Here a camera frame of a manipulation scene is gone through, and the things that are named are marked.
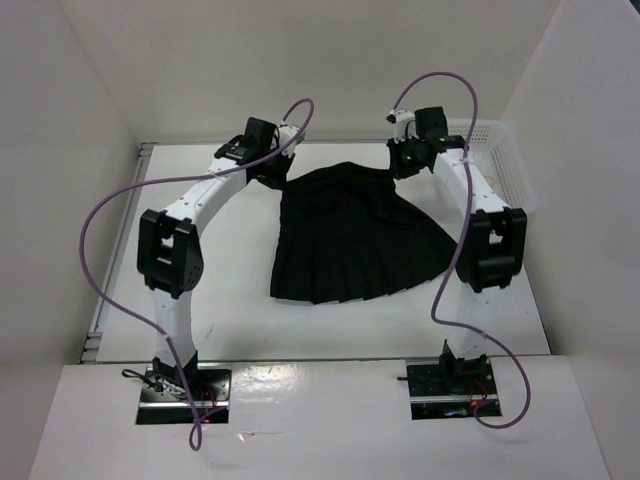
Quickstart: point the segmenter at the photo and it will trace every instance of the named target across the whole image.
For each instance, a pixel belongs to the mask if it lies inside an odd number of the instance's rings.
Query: black cloth
[[[395,189],[388,170],[351,162],[287,182],[271,296],[367,300],[441,274],[455,242]]]

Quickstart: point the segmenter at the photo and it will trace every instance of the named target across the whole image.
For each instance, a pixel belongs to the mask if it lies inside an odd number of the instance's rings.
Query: white table
[[[216,150],[216,145],[155,146],[145,179],[204,173]],[[303,144],[289,178],[342,161],[386,168],[388,152],[382,143]],[[147,208],[164,208],[188,187],[170,184],[143,189],[133,206],[133,227],[125,231],[116,255],[109,292],[147,317],[152,316],[151,299],[136,270],[138,218]],[[457,238],[461,215],[438,199],[428,171],[399,182],[398,192]],[[205,275],[194,291],[192,326],[201,360],[406,358],[441,352],[450,330],[429,319],[439,278],[366,302],[311,306],[271,298],[280,196],[252,182],[202,234]],[[461,288],[457,278],[450,283],[441,317],[455,318]],[[507,292],[489,332],[517,354],[548,354],[526,272],[513,279]],[[155,332],[147,326],[109,306],[102,308],[98,326],[103,331],[98,362],[152,359]],[[503,354],[493,346],[489,351]]]
[[[525,419],[489,431],[473,419],[412,421],[405,362],[235,364],[227,425],[136,426],[129,365],[65,367],[31,480],[609,478],[568,359],[522,359],[533,388]],[[131,368],[140,369],[140,365]],[[493,360],[513,418],[524,388],[511,360]]]

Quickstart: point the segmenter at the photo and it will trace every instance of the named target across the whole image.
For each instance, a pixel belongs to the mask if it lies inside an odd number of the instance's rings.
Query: black fabric
[[[388,170],[350,162],[287,182],[271,296],[367,300],[441,274],[455,242],[395,189]]]

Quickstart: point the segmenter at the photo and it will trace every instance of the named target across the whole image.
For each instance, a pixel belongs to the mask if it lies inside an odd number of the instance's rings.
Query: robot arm
[[[288,142],[298,132],[292,125],[276,125],[250,118],[244,135],[223,145],[206,174],[245,165]],[[138,271],[151,289],[156,323],[167,332],[189,382],[197,382],[198,354],[191,334],[191,296],[204,271],[199,237],[209,222],[236,193],[255,178],[281,188],[294,159],[293,142],[274,159],[227,175],[195,183],[161,212],[147,210],[140,219]],[[162,335],[157,336],[153,370],[168,391],[180,395],[185,386]]]
[[[406,178],[428,168],[464,214],[469,195],[462,160],[464,139],[449,135],[442,108],[415,113],[392,110],[387,120],[394,125],[394,137],[387,142],[394,176]],[[473,181],[472,214],[456,271],[470,288],[463,289],[456,318],[486,331],[501,292],[522,269],[527,217],[522,209],[510,208],[493,191],[471,153],[467,162]],[[462,329],[450,334],[449,343],[460,357],[477,358],[485,353],[484,337]]]

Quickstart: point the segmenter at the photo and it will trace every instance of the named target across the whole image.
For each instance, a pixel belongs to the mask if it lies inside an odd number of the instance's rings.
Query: wall
[[[96,302],[77,259],[83,216],[130,180],[137,147],[58,4],[2,7],[0,476],[20,480]],[[114,205],[93,229],[99,276],[121,211]]]
[[[558,0],[60,0],[136,137],[228,139],[247,116],[317,103],[308,138],[384,138],[420,73],[453,70],[498,118]],[[464,87],[408,98],[469,116]]]
[[[639,79],[631,3],[563,0],[503,116],[539,197],[526,252],[536,300],[624,480],[640,466]]]

